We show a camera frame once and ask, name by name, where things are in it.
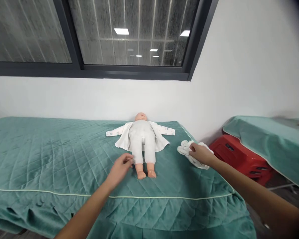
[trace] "hand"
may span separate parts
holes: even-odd
[[[115,160],[105,183],[114,190],[116,186],[123,180],[129,168],[132,168],[133,155],[125,153]]]
[[[210,166],[210,163],[217,159],[217,157],[204,146],[192,143],[189,148],[192,150],[192,152],[189,151],[189,155],[193,156],[199,162],[207,166]]]

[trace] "window glass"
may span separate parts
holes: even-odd
[[[197,0],[70,0],[85,64],[181,66]]]
[[[71,62],[53,0],[0,0],[0,61]]]

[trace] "white piping trim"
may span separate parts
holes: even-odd
[[[44,191],[44,190],[31,190],[31,189],[0,189],[2,192],[41,192],[41,193],[51,193],[59,196],[81,196],[81,197],[90,197],[91,195],[86,194],[60,194],[51,191]],[[221,196],[213,196],[213,197],[206,197],[206,198],[185,198],[185,197],[134,197],[134,196],[109,196],[109,198],[135,198],[135,199],[188,199],[188,200],[202,200],[202,199],[212,199],[212,198],[222,198],[226,196],[230,196],[232,193],[221,195]]]
[[[240,140],[240,138],[238,138],[238,137],[236,137],[236,136],[234,136],[234,135],[228,133],[228,132],[225,131],[224,129],[223,129],[223,131],[224,131],[225,133],[227,133],[227,134],[229,134],[229,135],[231,135],[231,136],[237,138],[242,146],[244,146],[245,148],[249,149],[251,152],[257,154],[258,156],[262,157],[264,160],[266,160],[266,162],[269,164],[270,167],[272,167],[274,170],[276,170],[278,173],[280,173],[280,174],[281,174],[282,176],[284,176],[286,179],[288,179],[289,181],[293,182],[295,185],[297,185],[297,186],[299,187],[298,184],[296,184],[296,183],[295,183],[294,181],[292,181],[290,178],[286,177],[286,176],[283,175],[280,171],[278,171],[277,169],[275,169],[275,168],[273,167],[273,165],[272,165],[272,164],[271,164],[271,163],[270,163],[264,156],[259,155],[258,153],[252,151],[250,148],[248,148],[246,145],[244,145],[244,144],[242,143],[242,141]]]

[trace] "window frame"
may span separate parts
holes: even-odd
[[[53,0],[72,63],[0,62],[0,76],[191,81],[218,0],[199,0],[181,66],[84,64],[68,0]]]

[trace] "white onesie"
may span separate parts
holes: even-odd
[[[135,164],[143,163],[142,144],[144,144],[145,162],[155,164],[155,133],[150,123],[142,119],[133,122],[129,137]]]

